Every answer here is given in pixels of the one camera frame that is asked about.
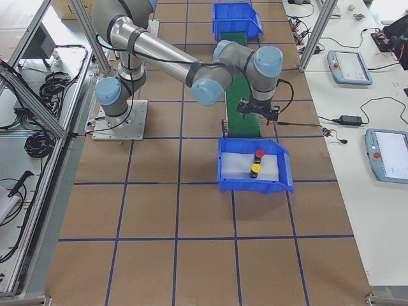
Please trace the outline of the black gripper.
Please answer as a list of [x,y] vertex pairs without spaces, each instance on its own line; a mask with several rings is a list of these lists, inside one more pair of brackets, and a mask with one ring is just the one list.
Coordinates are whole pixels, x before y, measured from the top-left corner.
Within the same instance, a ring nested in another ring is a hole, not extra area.
[[258,101],[256,99],[241,99],[237,105],[237,112],[245,119],[249,113],[256,113],[266,119],[266,124],[277,122],[279,118],[280,107],[272,106],[271,101]]

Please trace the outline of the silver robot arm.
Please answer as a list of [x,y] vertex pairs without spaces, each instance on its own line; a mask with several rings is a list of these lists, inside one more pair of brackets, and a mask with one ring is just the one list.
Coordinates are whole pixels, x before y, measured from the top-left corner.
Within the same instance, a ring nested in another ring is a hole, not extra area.
[[277,121],[280,110],[272,106],[272,98],[282,71],[283,55],[278,48],[252,50],[222,40],[214,50],[213,62],[205,63],[149,32],[149,17],[156,6],[156,1],[96,1],[92,6],[96,33],[120,52],[118,78],[123,87],[144,79],[140,63],[145,61],[185,84],[199,104],[212,106],[243,75],[250,94],[240,100],[237,112]]

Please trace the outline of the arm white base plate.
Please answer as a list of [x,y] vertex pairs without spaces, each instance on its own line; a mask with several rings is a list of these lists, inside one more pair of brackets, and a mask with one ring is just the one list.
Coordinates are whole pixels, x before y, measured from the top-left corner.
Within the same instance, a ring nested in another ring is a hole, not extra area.
[[129,99],[127,104],[127,112],[119,117],[106,116],[103,107],[99,108],[98,116],[103,118],[95,123],[94,141],[143,140],[149,102],[146,99]]
[[160,21],[156,19],[149,20],[147,30],[154,36],[158,37]]

